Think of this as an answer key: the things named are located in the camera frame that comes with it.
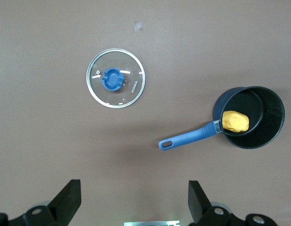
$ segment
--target yellow object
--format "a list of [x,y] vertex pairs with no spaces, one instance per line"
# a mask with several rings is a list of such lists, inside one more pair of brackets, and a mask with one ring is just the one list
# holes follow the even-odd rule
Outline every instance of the yellow object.
[[236,111],[223,112],[222,125],[224,129],[235,133],[247,131],[249,128],[249,118]]

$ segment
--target metallic object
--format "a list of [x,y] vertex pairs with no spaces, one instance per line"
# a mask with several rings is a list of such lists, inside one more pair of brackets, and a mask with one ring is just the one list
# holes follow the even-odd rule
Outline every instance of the metallic object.
[[194,220],[189,226],[277,226],[265,215],[249,214],[243,221],[223,207],[212,206],[198,181],[189,181],[188,207]]
[[67,226],[81,205],[81,182],[71,180],[47,205],[36,206],[8,220],[0,213],[0,226]]

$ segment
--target beige table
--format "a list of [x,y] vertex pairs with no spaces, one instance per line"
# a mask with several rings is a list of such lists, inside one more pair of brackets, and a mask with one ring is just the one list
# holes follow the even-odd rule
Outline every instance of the beige table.
[[[109,48],[145,68],[127,108],[87,88],[90,61]],[[218,134],[160,151],[160,139],[210,121],[224,91],[252,85],[284,102],[272,143],[243,150]],[[189,180],[237,217],[291,226],[291,0],[0,0],[0,212],[15,218],[72,178],[82,204],[71,226],[186,226]]]

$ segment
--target pot lid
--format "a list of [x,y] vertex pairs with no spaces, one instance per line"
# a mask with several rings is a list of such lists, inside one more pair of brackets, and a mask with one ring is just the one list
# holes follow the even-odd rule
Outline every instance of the pot lid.
[[132,53],[118,48],[99,53],[87,70],[87,85],[99,103],[123,108],[134,103],[145,87],[145,71]]

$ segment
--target blue handle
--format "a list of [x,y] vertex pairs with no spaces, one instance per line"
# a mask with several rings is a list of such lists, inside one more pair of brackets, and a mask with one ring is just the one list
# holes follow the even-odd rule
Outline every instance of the blue handle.
[[220,120],[212,121],[208,123],[206,126],[197,129],[195,131],[191,131],[188,133],[184,133],[175,137],[171,137],[159,142],[159,148],[163,151],[167,151],[174,147],[179,147],[182,145],[187,145],[191,142],[195,142],[198,140],[202,140],[208,137],[211,137],[219,132],[221,132]]

